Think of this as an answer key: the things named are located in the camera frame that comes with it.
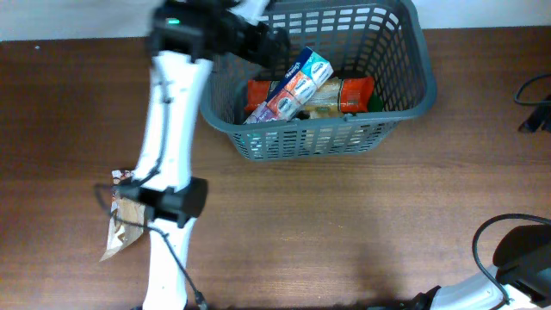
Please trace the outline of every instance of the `wooden table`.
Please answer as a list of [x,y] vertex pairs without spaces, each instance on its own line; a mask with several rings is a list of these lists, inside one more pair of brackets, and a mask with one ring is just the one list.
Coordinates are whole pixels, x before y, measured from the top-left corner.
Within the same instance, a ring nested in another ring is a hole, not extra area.
[[[520,134],[517,87],[551,71],[551,28],[425,31],[434,108],[360,156],[258,164],[198,120],[210,181],[189,272],[219,307],[411,298],[477,272],[471,238],[507,212],[551,216],[551,136]],[[129,309],[148,238],[104,263],[92,184],[132,167],[148,102],[142,40],[0,44],[0,308]],[[480,241],[491,262],[510,222]]]

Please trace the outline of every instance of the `gray plastic basket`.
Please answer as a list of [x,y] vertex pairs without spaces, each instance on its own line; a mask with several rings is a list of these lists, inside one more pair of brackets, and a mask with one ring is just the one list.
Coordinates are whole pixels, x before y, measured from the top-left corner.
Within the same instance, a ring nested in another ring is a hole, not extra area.
[[[219,57],[201,103],[207,122],[227,133],[246,158],[365,152],[400,121],[424,114],[436,99],[427,46],[410,0],[280,1],[263,22],[288,30],[289,59],[262,71],[232,54]],[[374,77],[383,112],[241,125],[247,81],[280,80],[303,47],[328,59],[340,78]]]

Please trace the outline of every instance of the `wall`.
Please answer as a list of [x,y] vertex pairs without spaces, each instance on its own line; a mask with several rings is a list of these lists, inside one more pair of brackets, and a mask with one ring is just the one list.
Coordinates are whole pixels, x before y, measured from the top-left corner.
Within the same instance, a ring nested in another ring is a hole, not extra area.
[[[143,36],[162,0],[0,0],[0,40]],[[423,28],[551,25],[551,0],[413,0]]]

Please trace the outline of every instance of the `basket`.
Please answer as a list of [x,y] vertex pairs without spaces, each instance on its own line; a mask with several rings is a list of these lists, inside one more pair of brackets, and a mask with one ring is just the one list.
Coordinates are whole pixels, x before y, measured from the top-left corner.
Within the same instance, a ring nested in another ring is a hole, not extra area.
[[[264,70],[232,54],[214,61],[203,95],[205,120],[227,133],[256,161],[352,154],[374,149],[402,120],[418,117],[436,99],[436,82],[417,11],[410,0],[280,1],[261,21],[288,30],[288,59]],[[303,47],[329,60],[339,78],[372,76],[382,112],[342,118],[241,125],[246,84],[282,79]]]

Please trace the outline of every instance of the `table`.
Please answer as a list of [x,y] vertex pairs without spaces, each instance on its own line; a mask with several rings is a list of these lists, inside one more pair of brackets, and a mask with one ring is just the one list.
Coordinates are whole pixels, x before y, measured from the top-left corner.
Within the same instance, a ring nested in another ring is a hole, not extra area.
[[[210,182],[189,272],[218,307],[407,299],[477,272],[476,228],[551,216],[551,136],[520,134],[517,88],[551,71],[551,28],[428,30],[434,108],[359,156],[253,163],[198,120]],[[133,167],[148,102],[142,39],[0,43],[0,308],[129,309],[148,237],[98,263],[108,218],[92,185]],[[480,241],[489,264],[522,222]]]

